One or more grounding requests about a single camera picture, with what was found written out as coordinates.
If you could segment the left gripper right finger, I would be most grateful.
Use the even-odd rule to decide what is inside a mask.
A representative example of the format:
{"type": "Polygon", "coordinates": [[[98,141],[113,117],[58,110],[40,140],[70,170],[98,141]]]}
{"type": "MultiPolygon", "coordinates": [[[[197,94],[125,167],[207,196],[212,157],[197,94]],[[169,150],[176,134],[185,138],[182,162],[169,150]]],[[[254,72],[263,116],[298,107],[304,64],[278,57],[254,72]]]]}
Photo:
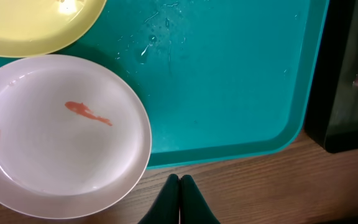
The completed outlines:
{"type": "Polygon", "coordinates": [[[190,175],[180,179],[180,223],[220,224],[190,175]]]}

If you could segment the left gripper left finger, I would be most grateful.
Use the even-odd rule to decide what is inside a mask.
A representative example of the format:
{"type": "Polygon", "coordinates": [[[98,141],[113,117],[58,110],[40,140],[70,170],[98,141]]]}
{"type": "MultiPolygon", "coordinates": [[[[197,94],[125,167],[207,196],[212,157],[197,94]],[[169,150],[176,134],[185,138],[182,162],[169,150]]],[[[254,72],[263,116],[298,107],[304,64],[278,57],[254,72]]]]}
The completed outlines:
{"type": "Polygon", "coordinates": [[[179,224],[180,184],[176,174],[170,174],[149,211],[139,224],[179,224]]]}

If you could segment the yellow-green plate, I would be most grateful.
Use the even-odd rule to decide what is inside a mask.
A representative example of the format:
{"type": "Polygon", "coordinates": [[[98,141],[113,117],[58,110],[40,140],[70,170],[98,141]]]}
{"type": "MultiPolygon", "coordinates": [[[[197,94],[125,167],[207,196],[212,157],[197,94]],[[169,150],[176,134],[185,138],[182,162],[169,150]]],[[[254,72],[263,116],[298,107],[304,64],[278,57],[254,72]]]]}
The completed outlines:
{"type": "Polygon", "coordinates": [[[96,22],[106,0],[0,0],[0,57],[56,52],[96,22]]]}

